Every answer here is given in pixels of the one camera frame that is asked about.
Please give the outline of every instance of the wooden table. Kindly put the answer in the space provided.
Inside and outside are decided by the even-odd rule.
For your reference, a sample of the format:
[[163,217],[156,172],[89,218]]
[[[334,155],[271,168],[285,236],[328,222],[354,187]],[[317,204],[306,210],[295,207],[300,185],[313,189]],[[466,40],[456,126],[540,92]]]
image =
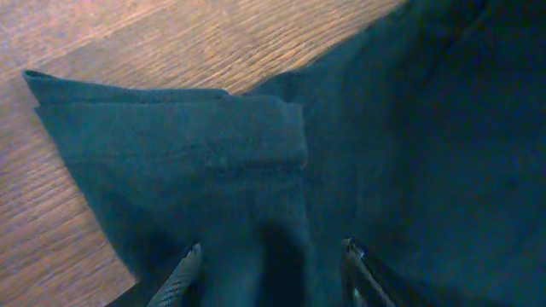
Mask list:
[[102,306],[133,283],[32,109],[21,71],[240,92],[400,0],[0,0],[0,305]]

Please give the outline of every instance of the garment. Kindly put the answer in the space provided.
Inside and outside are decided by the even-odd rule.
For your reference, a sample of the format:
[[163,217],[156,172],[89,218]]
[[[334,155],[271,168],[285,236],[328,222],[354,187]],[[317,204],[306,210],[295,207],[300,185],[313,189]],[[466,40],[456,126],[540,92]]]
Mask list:
[[243,96],[25,78],[139,280],[198,240],[201,306],[335,306],[356,237],[446,306],[540,306],[545,15],[409,1]]

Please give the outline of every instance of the wood grain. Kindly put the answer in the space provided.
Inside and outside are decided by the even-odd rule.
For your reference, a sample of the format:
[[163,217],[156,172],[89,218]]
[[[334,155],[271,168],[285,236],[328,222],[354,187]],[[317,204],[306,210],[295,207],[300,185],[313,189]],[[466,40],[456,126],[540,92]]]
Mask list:
[[241,92],[400,0],[0,0],[0,305],[103,306],[134,279],[32,109],[24,68]]

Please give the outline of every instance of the folded cloth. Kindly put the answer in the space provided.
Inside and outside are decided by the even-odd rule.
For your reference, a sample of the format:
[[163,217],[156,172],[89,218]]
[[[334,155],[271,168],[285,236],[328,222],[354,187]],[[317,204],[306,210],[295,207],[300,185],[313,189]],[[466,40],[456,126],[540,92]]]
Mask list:
[[198,240],[200,306],[336,306],[351,237],[445,305],[538,306],[544,15],[408,1],[243,96],[24,76],[138,280]]

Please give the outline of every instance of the dark green fabric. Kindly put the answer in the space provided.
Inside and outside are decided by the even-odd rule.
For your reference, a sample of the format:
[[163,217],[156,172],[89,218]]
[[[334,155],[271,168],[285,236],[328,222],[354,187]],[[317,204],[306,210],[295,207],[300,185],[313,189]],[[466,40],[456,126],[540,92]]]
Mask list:
[[540,306],[545,15],[410,1],[243,96],[25,78],[139,279],[199,240],[202,306],[335,306],[355,237],[445,305]]

